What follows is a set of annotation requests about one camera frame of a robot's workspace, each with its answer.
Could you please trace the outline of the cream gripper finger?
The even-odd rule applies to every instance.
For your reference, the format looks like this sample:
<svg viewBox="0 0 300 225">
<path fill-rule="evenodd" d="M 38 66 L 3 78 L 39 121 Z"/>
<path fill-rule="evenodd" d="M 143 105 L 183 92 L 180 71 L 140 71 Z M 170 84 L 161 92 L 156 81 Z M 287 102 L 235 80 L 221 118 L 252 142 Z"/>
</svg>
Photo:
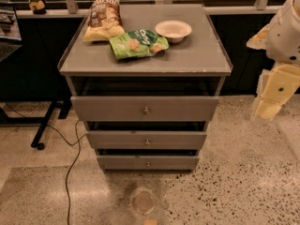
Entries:
<svg viewBox="0 0 300 225">
<path fill-rule="evenodd" d="M 280 109 L 281 106 L 279 104 L 260 99 L 255 110 L 255 115 L 261 119 L 273 119 Z"/>
</svg>

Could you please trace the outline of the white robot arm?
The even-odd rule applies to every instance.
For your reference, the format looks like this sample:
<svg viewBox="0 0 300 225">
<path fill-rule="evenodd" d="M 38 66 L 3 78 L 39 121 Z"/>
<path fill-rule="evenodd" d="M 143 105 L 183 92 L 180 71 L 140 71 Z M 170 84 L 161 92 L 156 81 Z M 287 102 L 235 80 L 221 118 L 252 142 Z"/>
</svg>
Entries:
<svg viewBox="0 0 300 225">
<path fill-rule="evenodd" d="M 300 87 L 300 0 L 286 0 L 282 8 L 247 46 L 265 50 L 275 64 L 258 94 L 255 114 L 273 119 Z"/>
</svg>

